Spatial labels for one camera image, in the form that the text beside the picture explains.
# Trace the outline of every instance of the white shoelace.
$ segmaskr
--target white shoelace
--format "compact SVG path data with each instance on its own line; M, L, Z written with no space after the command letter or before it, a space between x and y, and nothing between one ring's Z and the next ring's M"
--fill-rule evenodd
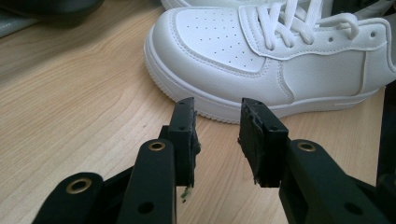
M294 46L294 33L300 34L305 44L312 45L315 41L315 26L328 23L334 24L336 22L349 25L351 28L349 39L354 39L358 35L359 25L356 16L341 13L322 19L322 0L311 0L307 12L297 3L298 0L288 0L284 9L281 3L274 3L270 8L265 5L257 7L267 49L275 49L276 35L280 35L285 45L292 48Z

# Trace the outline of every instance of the wooden table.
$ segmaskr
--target wooden table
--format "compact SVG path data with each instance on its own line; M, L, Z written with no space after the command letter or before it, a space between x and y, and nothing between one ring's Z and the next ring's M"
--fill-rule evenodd
M108 179L134 165L175 103L151 81L143 42L163 13L153 0L106 0L81 25L38 24L0 39L0 223L30 223L64 178ZM375 182L381 90L351 109L282 119L349 174ZM239 126L199 117L195 188L178 223L287 223L277 189L253 184Z

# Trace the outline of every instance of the shoe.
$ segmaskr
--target shoe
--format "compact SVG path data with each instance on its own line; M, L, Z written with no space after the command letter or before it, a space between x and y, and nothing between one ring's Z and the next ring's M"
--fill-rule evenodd
M286 0L161 0L163 7L168 10L175 7L240 7L247 5L284 4ZM310 0L298 0L302 8L307 9ZM332 0L324 0L323 17L332 14Z
M194 97L200 115L224 122L239 121L244 97L279 118L350 108L396 79L390 25L321 19L321 3L165 11L145 41L149 74L174 101Z

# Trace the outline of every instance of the table surface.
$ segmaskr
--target table surface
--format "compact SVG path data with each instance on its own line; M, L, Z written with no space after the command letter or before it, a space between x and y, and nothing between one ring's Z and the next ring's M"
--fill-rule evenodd
M134 165L175 103L149 78L143 43L158 0L106 0L79 26L39 23L0 39L0 223L30 223L66 177L108 179ZM355 107L282 119L375 183L384 90ZM202 152L178 223L287 223L277 189L254 185L239 126L197 118Z

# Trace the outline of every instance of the white rubber sole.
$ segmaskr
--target white rubber sole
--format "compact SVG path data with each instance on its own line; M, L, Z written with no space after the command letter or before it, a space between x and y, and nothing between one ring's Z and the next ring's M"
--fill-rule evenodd
M172 100L177 102L188 97L194 97L195 109L199 115L222 122L239 123L243 96L241 96L241 102L227 101L196 89L180 79L163 64L153 48L152 28L146 38L144 51L148 73L156 85ZM269 108L278 118L304 112L342 110L362 102L376 92L371 91L355 96L306 99L289 105L269 106Z

